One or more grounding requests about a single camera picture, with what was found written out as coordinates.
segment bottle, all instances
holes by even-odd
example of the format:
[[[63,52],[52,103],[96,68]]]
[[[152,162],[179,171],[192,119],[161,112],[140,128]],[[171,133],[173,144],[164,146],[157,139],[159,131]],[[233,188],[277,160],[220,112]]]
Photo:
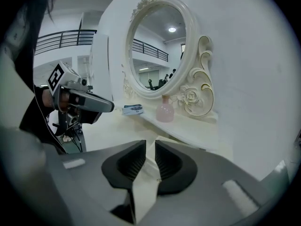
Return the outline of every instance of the bottle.
[[[168,103],[169,95],[162,95],[162,103],[157,106],[156,119],[160,122],[172,122],[174,120],[174,108]]]

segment oval mirror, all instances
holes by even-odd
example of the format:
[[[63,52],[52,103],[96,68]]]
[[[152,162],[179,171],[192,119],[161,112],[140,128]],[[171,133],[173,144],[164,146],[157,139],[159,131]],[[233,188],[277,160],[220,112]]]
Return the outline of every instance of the oval mirror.
[[[145,89],[157,90],[177,73],[185,50],[186,27],[181,13],[157,5],[135,26],[132,72]]]

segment zipper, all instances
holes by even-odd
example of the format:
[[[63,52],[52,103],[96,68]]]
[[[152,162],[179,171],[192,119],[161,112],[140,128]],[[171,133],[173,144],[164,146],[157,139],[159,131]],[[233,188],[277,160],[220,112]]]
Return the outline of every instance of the zipper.
[[[34,54],[35,54],[35,51],[33,50],[33,55],[32,55],[32,73],[33,73]],[[34,98],[36,99],[38,108],[39,108],[39,110],[40,110],[40,112],[41,112],[41,114],[42,114],[42,116],[43,116],[44,122],[46,123],[46,127],[47,127],[49,133],[50,133],[51,136],[57,141],[57,143],[61,146],[62,151],[65,152],[65,153],[67,154],[67,152],[66,152],[65,149],[63,148],[62,144],[59,142],[59,140],[56,138],[56,136],[53,134],[53,132],[50,130],[50,128],[49,128],[49,126],[48,126],[48,124],[47,124],[47,120],[46,120],[46,118],[45,118],[44,115],[43,115],[43,112],[42,112],[42,110],[41,110],[41,108],[40,108],[40,105],[39,105],[39,103],[38,103],[38,99],[37,99],[37,97],[36,97],[36,91],[35,91],[35,89],[34,89],[34,82],[33,82],[33,80],[32,80],[32,88],[33,88]]]

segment white ornate mirror frame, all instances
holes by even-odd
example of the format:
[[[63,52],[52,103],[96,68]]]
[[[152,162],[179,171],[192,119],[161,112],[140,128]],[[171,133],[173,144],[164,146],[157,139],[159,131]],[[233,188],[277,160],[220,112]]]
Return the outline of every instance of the white ornate mirror frame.
[[[186,47],[180,66],[173,78],[158,90],[147,90],[137,82],[132,60],[132,45],[135,31],[148,12],[157,5],[169,5],[177,9],[186,25]],[[163,94],[171,96],[176,112],[193,119],[214,118],[212,113],[214,91],[208,62],[212,56],[212,42],[201,35],[199,25],[188,6],[180,0],[142,0],[133,10],[125,44],[124,94],[128,99],[142,97],[158,100]]]

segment black metal railing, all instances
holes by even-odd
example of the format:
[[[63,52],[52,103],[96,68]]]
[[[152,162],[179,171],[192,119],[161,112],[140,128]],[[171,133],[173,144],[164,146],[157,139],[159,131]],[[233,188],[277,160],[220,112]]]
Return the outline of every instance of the black metal railing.
[[[69,30],[55,32],[38,38],[35,55],[69,46],[91,45],[97,30]]]
[[[134,39],[133,51],[150,55],[168,62],[168,53],[140,40]]]

